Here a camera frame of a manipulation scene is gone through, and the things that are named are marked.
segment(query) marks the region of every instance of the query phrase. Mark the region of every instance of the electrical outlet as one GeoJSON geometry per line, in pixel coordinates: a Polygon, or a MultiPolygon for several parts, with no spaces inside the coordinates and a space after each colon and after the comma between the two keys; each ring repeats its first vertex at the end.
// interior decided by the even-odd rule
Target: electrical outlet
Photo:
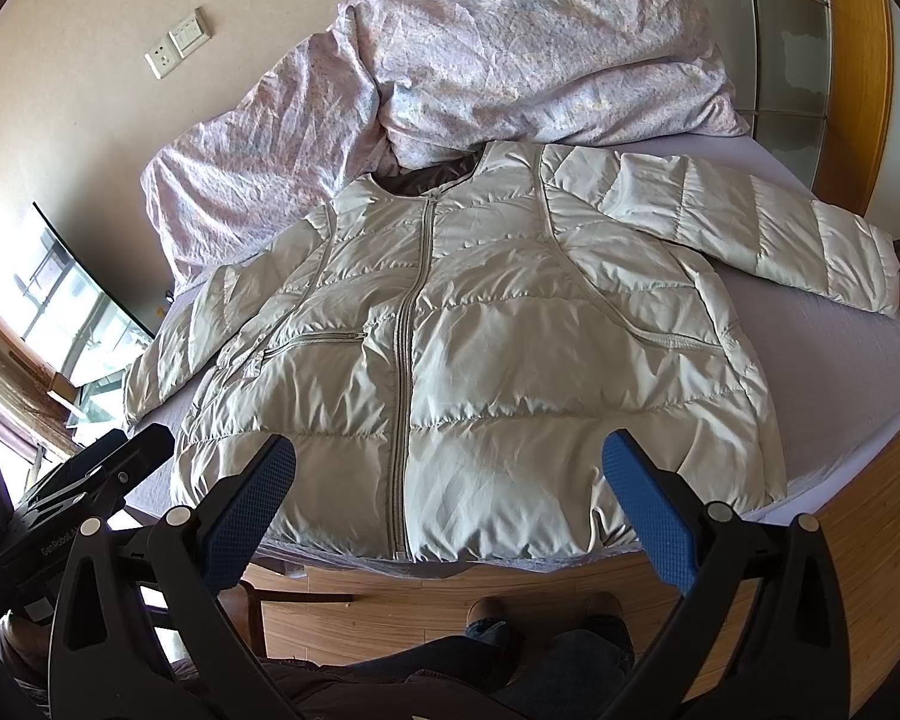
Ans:
{"type": "Polygon", "coordinates": [[[160,42],[145,54],[146,61],[154,71],[154,75],[163,79],[173,68],[183,61],[180,52],[170,40],[170,35],[164,35],[160,42]]]}

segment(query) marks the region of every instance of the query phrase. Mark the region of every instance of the light switch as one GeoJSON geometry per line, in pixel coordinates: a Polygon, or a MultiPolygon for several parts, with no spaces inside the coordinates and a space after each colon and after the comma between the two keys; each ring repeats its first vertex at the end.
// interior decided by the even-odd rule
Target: light switch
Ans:
{"type": "Polygon", "coordinates": [[[171,29],[170,39],[173,40],[173,45],[183,59],[210,40],[210,34],[200,18],[199,10],[194,10],[186,19],[171,29]]]}

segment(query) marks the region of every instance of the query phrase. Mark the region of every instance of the white puffer jacket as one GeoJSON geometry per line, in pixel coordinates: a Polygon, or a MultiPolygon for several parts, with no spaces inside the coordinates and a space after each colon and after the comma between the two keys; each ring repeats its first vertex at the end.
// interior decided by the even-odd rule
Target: white puffer jacket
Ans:
{"type": "Polygon", "coordinates": [[[687,157],[492,143],[464,180],[369,176],[219,269],[130,370],[130,422],[225,343],[178,440],[194,504],[266,437],[298,453],[269,534],[394,560],[569,557],[629,537],[600,471],[626,427],[737,512],[785,493],[758,360],[698,252],[871,312],[889,237],[687,157]]]}

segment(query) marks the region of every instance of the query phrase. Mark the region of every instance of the jacket zipper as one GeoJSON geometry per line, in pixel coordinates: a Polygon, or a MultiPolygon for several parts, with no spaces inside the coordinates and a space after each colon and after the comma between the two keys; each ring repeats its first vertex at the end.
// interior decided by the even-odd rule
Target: jacket zipper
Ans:
{"type": "Polygon", "coordinates": [[[394,558],[408,560],[407,520],[404,515],[404,477],[410,454],[410,367],[413,360],[413,306],[430,274],[434,251],[434,212],[437,201],[427,199],[420,231],[420,265],[413,287],[404,295],[396,314],[394,357],[396,361],[396,420],[394,424],[394,456],[391,459],[391,543],[394,558]]]}
{"type": "Polygon", "coordinates": [[[272,349],[263,349],[261,352],[254,355],[250,364],[247,366],[247,375],[245,375],[245,378],[259,376],[264,362],[295,346],[306,346],[308,343],[358,343],[366,337],[367,333],[341,331],[301,333],[300,335],[291,338],[290,341],[281,343],[280,346],[274,346],[272,349]]]}

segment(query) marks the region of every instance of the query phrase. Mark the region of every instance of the person's knee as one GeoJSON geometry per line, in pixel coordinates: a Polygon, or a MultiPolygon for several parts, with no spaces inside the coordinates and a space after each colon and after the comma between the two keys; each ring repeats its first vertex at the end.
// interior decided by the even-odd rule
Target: person's knee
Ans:
{"type": "Polygon", "coordinates": [[[628,655],[616,644],[582,628],[567,631],[554,639],[554,648],[562,657],[576,664],[576,668],[607,675],[617,669],[621,676],[629,671],[628,655]]]}

